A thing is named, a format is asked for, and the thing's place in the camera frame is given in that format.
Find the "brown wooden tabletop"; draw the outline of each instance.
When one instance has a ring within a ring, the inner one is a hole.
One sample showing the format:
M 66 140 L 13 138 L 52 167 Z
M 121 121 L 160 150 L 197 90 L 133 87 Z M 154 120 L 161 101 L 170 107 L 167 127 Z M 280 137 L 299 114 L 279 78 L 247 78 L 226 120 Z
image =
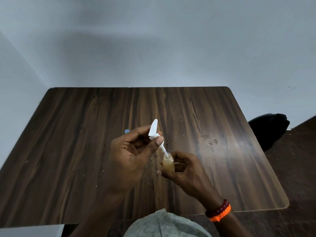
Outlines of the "brown wooden tabletop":
M 111 140 L 151 124 L 168 152 L 195 153 L 234 211 L 285 208 L 289 201 L 227 87 L 52 88 L 0 171 L 0 227 L 78 223 L 102 186 Z M 204 208 L 157 176 L 160 155 L 118 211 L 138 219 L 166 208 Z

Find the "person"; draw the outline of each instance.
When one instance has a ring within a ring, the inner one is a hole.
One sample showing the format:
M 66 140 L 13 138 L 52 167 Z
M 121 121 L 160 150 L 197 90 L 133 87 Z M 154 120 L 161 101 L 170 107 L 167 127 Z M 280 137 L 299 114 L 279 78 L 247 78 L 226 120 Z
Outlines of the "person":
M 103 194 L 96 200 L 89 213 L 73 231 L 71 237 L 107 236 L 114 214 L 125 195 L 140 181 L 148 159 L 164 141 L 158 136 L 152 141 L 148 137 L 150 125 L 136 128 L 111 142 L 107 179 Z M 190 153 L 172 153 L 175 172 L 158 170 L 157 174 L 173 181 L 183 191 L 197 199 L 208 211 L 223 204 L 223 197 L 212 186 L 199 159 Z M 251 233 L 238 221 L 232 211 L 219 222 L 214 222 L 221 237 L 251 237 Z M 156 211 L 135 221 L 124 237 L 130 236 L 207 236 L 211 235 L 200 225 L 188 219 Z

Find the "spray nozzle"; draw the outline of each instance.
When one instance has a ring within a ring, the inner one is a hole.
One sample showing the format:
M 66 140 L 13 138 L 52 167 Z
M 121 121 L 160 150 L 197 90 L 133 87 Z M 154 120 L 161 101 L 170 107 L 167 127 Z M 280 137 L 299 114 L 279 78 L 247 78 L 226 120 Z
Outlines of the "spray nozzle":
M 157 136 L 160 136 L 160 135 L 157 133 L 157 126 L 158 126 L 158 120 L 155 119 L 155 120 L 153 121 L 153 123 L 151 124 L 150 130 L 149 130 L 149 134 L 148 134 L 149 139 L 153 140 L 153 139 L 155 139 Z M 165 153 L 166 156 L 168 156 L 168 153 L 167 153 L 165 147 L 163 146 L 164 143 L 165 143 L 165 142 L 163 141 L 162 144 L 159 146 L 159 148 L 163 150 L 163 152 Z

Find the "fingernail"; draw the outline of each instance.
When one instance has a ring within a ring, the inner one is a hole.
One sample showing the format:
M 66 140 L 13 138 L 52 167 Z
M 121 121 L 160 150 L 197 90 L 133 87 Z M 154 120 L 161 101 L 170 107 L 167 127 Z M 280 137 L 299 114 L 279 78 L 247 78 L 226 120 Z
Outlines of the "fingernail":
M 156 140 L 156 143 L 158 145 L 161 145 L 163 143 L 163 138 L 160 136 L 157 140 Z

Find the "hand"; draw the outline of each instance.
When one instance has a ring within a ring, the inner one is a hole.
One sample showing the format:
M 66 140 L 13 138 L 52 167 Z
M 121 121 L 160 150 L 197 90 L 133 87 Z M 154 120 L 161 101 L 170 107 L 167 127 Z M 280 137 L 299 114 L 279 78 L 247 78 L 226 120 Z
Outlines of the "hand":
M 218 194 L 207 176 L 200 160 L 196 155 L 175 151 L 172 154 L 175 162 L 175 172 L 158 170 L 157 174 L 170 179 L 187 194 L 197 199 L 208 209 L 216 209 L 223 203 L 223 198 Z
M 149 130 L 150 125 L 139 127 L 112 140 L 106 191 L 126 195 L 139 182 L 148 158 L 163 142 L 161 136 L 151 141 Z

